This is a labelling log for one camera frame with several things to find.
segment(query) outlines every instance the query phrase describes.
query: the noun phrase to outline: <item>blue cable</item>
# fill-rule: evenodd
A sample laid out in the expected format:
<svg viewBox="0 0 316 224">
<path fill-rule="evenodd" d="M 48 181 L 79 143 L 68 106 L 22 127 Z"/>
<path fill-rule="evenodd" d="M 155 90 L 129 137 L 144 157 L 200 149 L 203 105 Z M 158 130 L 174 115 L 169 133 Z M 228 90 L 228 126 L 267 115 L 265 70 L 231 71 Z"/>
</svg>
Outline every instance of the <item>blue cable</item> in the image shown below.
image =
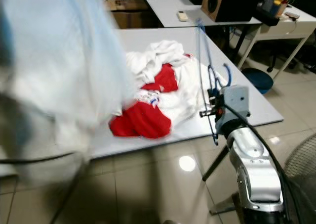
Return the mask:
<svg viewBox="0 0 316 224">
<path fill-rule="evenodd" d="M 231 74 L 231 71 L 230 71 L 230 68 L 229 66 L 224 63 L 224 67 L 226 68 L 227 72 L 228 72 L 228 82 L 227 84 L 224 86 L 222 85 L 220 79 L 216 76 L 216 73 L 215 73 L 215 70 L 212 66 L 212 59 L 211 59 L 211 54 L 210 54 L 210 50 L 209 50 L 209 46 L 208 46 L 208 43 L 207 43 L 207 37 L 206 37 L 206 32 L 205 32 L 205 27 L 204 25 L 202 24 L 202 21 L 201 19 L 198 19 L 197 20 L 197 30 L 198 30 L 198 34 L 197 34 L 197 56 L 198 56 L 198 61 L 199 61 L 199 76 L 200 76 L 200 83 L 201 83 L 201 90 L 202 90 L 202 97 L 203 97 L 203 100 L 204 100 L 204 105 L 205 105 L 205 110 L 207 111 L 207 104 L 206 104 L 206 100 L 205 100 L 205 95 L 204 95 L 204 88 L 203 88 L 203 82 L 202 82 L 202 71 L 201 71 L 201 46 L 200 46 L 200 38 L 201 38 L 201 30 L 203 31 L 204 33 L 204 44 L 205 44 L 205 49 L 206 49 L 206 55 L 208 57 L 208 77 L 209 77 L 209 83 L 210 83 L 210 89 L 212 90 L 212 93 L 213 94 L 218 94 L 218 88 L 217 88 L 217 84 L 219 84 L 219 86 L 221 88 L 223 87 L 229 87 L 232 83 L 232 74 Z M 215 88 L 213 88 L 213 85 L 212 85 L 212 77 L 211 77 L 211 72 L 213 73 L 214 75 L 214 79 L 215 79 Z M 209 125 L 210 125 L 210 128 L 211 128 L 211 132 L 213 134 L 213 140 L 214 140 L 214 143 L 216 146 L 218 146 L 218 133 L 215 133 L 214 130 L 213 130 L 213 127 L 212 127 L 212 123 L 211 123 L 211 120 L 210 120 L 210 117 L 207 116 L 208 118 L 208 122 L 209 122 Z"/>
</svg>

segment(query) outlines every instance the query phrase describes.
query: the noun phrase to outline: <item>blurry white fabric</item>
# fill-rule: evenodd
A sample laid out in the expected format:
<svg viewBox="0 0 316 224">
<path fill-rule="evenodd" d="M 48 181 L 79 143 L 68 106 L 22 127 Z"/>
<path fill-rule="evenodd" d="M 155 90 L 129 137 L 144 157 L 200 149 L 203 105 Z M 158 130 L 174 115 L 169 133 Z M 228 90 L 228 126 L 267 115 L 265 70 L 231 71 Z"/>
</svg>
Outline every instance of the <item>blurry white fabric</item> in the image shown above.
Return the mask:
<svg viewBox="0 0 316 224">
<path fill-rule="evenodd" d="M 109 119 L 135 92 L 103 0 L 1 3 L 2 30 L 10 35 L 5 44 L 12 49 L 12 63 L 8 81 L 0 80 L 0 90 L 42 111 L 41 116 L 47 113 L 55 118 L 45 121 L 29 108 L 24 110 L 30 116 L 31 136 L 18 144 L 19 157 L 78 151 L 88 160 L 90 129 Z M 32 165 L 32 178 L 43 182 L 65 179 L 61 174 L 65 170 L 55 167 Z M 45 175 L 37 169 L 46 170 Z"/>
</svg>

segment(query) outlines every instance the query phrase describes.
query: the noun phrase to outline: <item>fan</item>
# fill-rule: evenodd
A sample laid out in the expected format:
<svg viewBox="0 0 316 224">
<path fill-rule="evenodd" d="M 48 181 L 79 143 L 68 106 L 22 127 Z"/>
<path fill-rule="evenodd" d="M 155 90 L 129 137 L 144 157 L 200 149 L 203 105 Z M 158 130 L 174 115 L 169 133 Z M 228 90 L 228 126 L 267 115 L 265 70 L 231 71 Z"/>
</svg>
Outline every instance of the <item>fan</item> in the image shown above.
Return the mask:
<svg viewBox="0 0 316 224">
<path fill-rule="evenodd" d="M 316 134 L 302 142 L 288 157 L 284 171 L 296 194 L 304 224 L 316 220 Z"/>
</svg>

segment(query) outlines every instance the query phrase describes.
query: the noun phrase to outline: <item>white desk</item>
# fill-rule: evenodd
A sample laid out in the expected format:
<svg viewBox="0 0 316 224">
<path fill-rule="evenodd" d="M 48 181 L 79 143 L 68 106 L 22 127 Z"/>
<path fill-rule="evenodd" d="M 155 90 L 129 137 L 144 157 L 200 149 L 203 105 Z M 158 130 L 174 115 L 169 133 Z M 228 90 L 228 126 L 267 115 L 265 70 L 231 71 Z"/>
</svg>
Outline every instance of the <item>white desk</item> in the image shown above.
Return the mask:
<svg viewBox="0 0 316 224">
<path fill-rule="evenodd" d="M 189 0 L 146 0 L 165 28 L 168 27 L 194 27 L 195 20 L 201 18 L 205 26 L 217 25 L 245 25 L 261 24 L 261 21 L 252 18 L 249 22 L 214 22 L 201 10 L 200 5 L 193 5 Z M 184 11 L 189 20 L 181 22 L 177 12 Z"/>
<path fill-rule="evenodd" d="M 287 7 L 284 12 L 291 12 L 300 15 L 300 18 L 296 22 L 291 19 L 280 19 L 276 26 L 269 27 L 267 25 L 258 26 L 251 34 L 252 40 L 249 43 L 245 53 L 243 54 L 238 68 L 241 68 L 246 58 L 248 57 L 253 45 L 257 41 L 261 40 L 278 40 L 278 39 L 302 39 L 293 53 L 289 56 L 287 61 L 283 64 L 281 69 L 275 75 L 274 80 L 280 75 L 280 73 L 287 67 L 290 61 L 294 58 L 296 53 L 304 45 L 307 38 L 316 28 L 316 18 L 308 15 L 307 13 L 297 9 L 295 7 Z"/>
<path fill-rule="evenodd" d="M 196 55 L 197 37 L 195 30 L 195 28 L 160 28 L 120 30 L 119 32 L 126 52 L 144 51 L 150 43 L 159 42 L 161 40 L 176 40 L 177 42 L 182 43 L 183 48 L 187 53 Z M 233 84 L 249 87 L 250 123 L 257 126 L 282 121 L 283 117 L 245 78 L 224 53 L 210 39 L 208 39 L 208 43 L 215 70 L 227 80 L 227 72 L 222 66 L 223 63 L 226 62 L 232 70 Z M 207 64 L 207 57 L 204 50 L 201 52 L 201 61 L 202 63 Z M 208 135 L 211 135 L 208 121 L 206 118 L 200 118 L 198 114 L 176 127 L 173 133 L 169 136 L 156 140 L 113 137 L 108 128 L 103 128 L 98 131 L 93 141 L 93 158 L 110 156 Z"/>
</svg>

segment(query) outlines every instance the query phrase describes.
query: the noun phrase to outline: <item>speaker cone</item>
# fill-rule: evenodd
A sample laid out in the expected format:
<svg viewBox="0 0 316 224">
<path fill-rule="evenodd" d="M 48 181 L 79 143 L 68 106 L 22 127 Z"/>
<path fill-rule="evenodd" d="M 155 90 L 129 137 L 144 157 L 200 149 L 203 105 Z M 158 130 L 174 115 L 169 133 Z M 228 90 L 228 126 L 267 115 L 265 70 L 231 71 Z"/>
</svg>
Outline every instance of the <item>speaker cone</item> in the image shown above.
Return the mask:
<svg viewBox="0 0 316 224">
<path fill-rule="evenodd" d="M 207 7 L 210 13 L 213 13 L 217 8 L 218 0 L 208 0 Z"/>
</svg>

